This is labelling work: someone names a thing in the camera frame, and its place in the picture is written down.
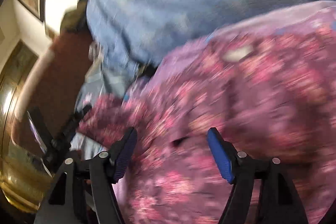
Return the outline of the dark red headboard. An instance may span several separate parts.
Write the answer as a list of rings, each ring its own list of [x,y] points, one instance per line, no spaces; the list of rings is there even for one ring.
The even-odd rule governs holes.
[[[43,155],[29,125],[27,112],[34,107],[55,136],[73,113],[79,90],[92,62],[89,31],[63,32],[39,56],[31,69],[14,110],[12,142],[29,153]]]

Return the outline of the wooden door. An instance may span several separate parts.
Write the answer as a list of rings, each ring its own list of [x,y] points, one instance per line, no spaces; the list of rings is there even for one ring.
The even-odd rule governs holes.
[[[1,193],[18,210],[35,214],[51,178],[37,157],[11,141],[14,110],[23,84],[37,61],[19,41],[1,71]]]

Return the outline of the grey star pillow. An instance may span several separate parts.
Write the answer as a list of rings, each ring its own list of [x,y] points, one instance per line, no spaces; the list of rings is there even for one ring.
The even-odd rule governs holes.
[[[81,110],[85,105],[94,105],[104,94],[112,93],[117,98],[123,98],[133,79],[128,75],[105,67],[101,60],[94,61],[85,75],[75,103],[75,110]],[[71,141],[71,149],[79,151],[83,160],[92,159],[99,152],[107,149],[96,141],[77,132]]]

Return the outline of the olive green cloth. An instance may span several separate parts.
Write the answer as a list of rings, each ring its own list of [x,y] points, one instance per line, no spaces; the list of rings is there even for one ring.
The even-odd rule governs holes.
[[[88,0],[78,0],[76,7],[64,12],[60,24],[61,34],[64,32],[80,32],[88,29],[87,4]]]

